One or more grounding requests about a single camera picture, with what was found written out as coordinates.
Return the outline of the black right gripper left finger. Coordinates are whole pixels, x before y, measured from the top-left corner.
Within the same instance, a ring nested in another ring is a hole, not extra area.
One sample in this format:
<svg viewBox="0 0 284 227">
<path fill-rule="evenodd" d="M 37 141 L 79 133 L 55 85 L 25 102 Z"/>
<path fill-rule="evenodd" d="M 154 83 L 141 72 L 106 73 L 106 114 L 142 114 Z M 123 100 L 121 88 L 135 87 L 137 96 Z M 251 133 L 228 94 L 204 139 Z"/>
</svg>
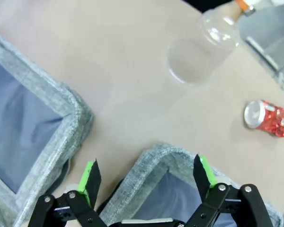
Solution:
<svg viewBox="0 0 284 227">
<path fill-rule="evenodd" d="M 70 190 L 59 198 L 51 194 L 38 198 L 30 226 L 64 227 L 68 221 L 76 220 L 82 227 L 106 227 L 107 224 L 95 211 L 100 184 L 98 162 L 88 162 L 76 190 Z"/>
</svg>

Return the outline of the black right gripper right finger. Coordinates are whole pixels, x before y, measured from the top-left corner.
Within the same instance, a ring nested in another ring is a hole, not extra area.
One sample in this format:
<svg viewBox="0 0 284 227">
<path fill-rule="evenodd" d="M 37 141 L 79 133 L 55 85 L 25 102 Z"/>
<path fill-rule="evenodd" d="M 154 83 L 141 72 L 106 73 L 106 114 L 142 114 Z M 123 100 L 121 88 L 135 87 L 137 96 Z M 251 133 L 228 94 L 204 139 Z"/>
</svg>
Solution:
<svg viewBox="0 0 284 227">
<path fill-rule="evenodd" d="M 193 176 L 202 203 L 181 227 L 212 227 L 220 214 L 231 214 L 238 227 L 272 227 L 258 188 L 244 184 L 239 189 L 226 183 L 217 183 L 206 165 L 206 159 L 196 155 Z"/>
</svg>

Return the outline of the person's left hand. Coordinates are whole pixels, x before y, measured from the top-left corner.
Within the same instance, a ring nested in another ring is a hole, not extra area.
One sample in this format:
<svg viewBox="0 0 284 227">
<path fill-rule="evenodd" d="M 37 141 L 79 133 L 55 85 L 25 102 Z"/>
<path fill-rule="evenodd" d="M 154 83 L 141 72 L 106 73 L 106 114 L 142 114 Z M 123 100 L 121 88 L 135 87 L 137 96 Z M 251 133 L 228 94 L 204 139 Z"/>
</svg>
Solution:
<svg viewBox="0 0 284 227">
<path fill-rule="evenodd" d="M 233 21 L 237 22 L 243 12 L 237 2 L 231 1 L 224 6 L 225 15 L 229 16 Z"/>
</svg>

